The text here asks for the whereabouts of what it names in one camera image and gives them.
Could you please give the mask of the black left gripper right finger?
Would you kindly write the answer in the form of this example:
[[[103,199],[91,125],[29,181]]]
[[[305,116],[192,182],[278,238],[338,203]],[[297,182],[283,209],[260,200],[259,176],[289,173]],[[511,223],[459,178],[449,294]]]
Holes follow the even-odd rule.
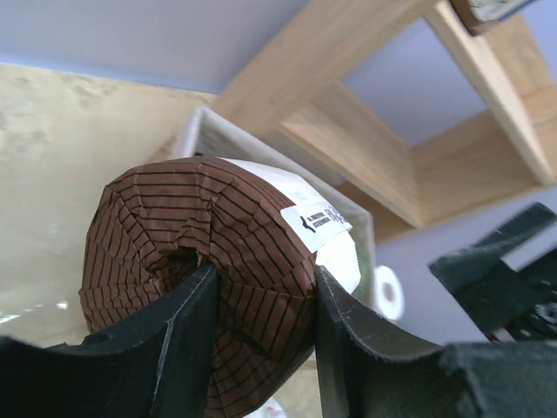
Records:
[[[383,319],[322,266],[315,350],[325,417],[481,417],[469,368]]]

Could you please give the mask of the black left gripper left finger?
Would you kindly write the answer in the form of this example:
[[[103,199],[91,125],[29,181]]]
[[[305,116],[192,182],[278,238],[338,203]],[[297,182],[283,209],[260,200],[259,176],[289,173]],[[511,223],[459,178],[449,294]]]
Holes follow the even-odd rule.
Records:
[[[201,417],[218,316],[218,275],[183,284],[77,346],[1,339],[3,417]]]

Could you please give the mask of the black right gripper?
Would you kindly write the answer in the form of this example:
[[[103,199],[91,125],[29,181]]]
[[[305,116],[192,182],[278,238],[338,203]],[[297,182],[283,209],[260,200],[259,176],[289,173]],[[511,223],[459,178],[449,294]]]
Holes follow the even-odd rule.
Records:
[[[534,203],[428,265],[490,341],[556,339],[556,246],[519,263],[504,260],[545,231],[556,235],[556,213]]]

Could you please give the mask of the brown-topped paper roll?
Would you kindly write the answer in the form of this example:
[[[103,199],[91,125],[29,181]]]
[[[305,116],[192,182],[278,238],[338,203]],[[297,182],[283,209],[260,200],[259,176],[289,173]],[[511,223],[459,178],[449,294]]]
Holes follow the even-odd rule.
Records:
[[[175,302],[205,369],[200,414],[245,417],[317,351],[317,207],[240,163],[170,159],[104,186],[84,243],[79,299],[90,334]]]

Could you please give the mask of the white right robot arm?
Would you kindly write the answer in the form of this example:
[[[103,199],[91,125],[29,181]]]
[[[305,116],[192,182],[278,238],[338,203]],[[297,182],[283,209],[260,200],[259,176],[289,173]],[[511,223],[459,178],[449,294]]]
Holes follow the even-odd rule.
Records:
[[[556,336],[556,191],[379,245],[397,275],[399,325],[433,343]]]

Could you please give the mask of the wooden shelf unit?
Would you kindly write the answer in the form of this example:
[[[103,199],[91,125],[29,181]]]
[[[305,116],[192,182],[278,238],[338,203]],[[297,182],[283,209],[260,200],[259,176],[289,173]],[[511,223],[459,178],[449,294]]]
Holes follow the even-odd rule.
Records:
[[[213,104],[296,145],[379,240],[556,183],[556,4],[471,35],[448,1],[311,1]]]

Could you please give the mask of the wicker basket with liner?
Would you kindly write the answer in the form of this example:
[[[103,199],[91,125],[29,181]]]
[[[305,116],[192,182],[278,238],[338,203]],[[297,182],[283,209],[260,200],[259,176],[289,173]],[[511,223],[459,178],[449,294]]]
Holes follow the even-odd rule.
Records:
[[[337,282],[373,307],[375,248],[372,215],[297,162],[214,111],[199,107],[178,135],[173,158],[195,153],[224,159],[277,188],[292,202],[281,213]]]

